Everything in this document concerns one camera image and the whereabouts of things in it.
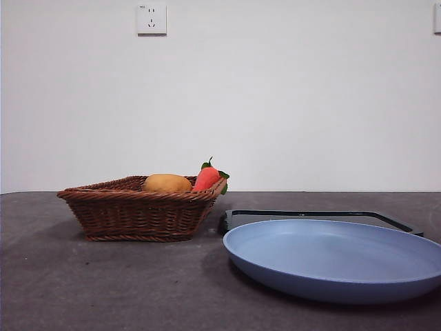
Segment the tabletop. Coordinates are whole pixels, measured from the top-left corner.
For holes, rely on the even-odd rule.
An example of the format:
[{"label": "tabletop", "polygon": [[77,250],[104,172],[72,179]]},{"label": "tabletop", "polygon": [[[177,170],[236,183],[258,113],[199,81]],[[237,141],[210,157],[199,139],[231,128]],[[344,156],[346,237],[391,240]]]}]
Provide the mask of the tabletop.
[{"label": "tabletop", "polygon": [[190,241],[90,242],[55,192],[1,198],[1,329],[441,330],[441,287],[408,301],[337,305],[266,288],[229,260],[228,209],[368,210],[441,243],[441,192],[228,192]]}]

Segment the black tray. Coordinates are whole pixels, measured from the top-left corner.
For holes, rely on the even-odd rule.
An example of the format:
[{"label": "black tray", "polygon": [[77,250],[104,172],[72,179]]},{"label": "black tray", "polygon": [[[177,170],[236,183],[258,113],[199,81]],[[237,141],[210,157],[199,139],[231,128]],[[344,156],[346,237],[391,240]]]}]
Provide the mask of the black tray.
[{"label": "black tray", "polygon": [[226,210],[224,217],[219,223],[219,231],[222,234],[237,226],[267,221],[270,219],[326,219],[331,221],[347,221],[351,223],[362,223],[369,225],[382,226],[394,230],[401,230],[417,236],[423,237],[424,232],[415,226],[396,221],[385,215],[376,212],[301,212],[287,210]]}]

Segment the potato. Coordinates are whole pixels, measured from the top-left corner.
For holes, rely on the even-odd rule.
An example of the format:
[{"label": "potato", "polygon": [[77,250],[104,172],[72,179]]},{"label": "potato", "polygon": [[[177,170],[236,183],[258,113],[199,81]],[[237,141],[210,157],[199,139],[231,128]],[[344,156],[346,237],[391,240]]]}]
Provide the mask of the potato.
[{"label": "potato", "polygon": [[177,174],[151,174],[141,189],[148,192],[187,192],[192,190],[192,184]]}]

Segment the plate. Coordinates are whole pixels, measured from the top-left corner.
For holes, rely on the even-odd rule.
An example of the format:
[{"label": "plate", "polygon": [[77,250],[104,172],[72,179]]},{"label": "plate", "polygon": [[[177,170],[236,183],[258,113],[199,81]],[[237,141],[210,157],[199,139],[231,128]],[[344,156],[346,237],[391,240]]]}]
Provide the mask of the plate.
[{"label": "plate", "polygon": [[230,230],[223,243],[251,278],[317,301],[389,303],[441,285],[441,245],[374,225],[259,221]]}]

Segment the basket rim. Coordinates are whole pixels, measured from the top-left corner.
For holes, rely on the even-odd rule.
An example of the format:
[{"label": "basket rim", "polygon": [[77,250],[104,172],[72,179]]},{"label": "basket rim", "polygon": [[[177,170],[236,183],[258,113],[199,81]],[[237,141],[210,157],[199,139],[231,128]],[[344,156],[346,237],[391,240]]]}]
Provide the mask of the basket rim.
[{"label": "basket rim", "polygon": [[[220,178],[212,187],[201,191],[185,191],[185,192],[146,192],[136,190],[115,190],[106,188],[89,188],[96,185],[108,185],[119,181],[127,181],[130,179],[141,179],[148,176],[128,176],[113,181],[105,181],[90,185],[82,185],[75,188],[66,188],[58,191],[57,196],[61,199],[140,199],[140,200],[179,200],[179,201],[208,201],[217,198],[222,192],[227,179]],[[196,176],[184,176],[185,178],[196,178]]]}]

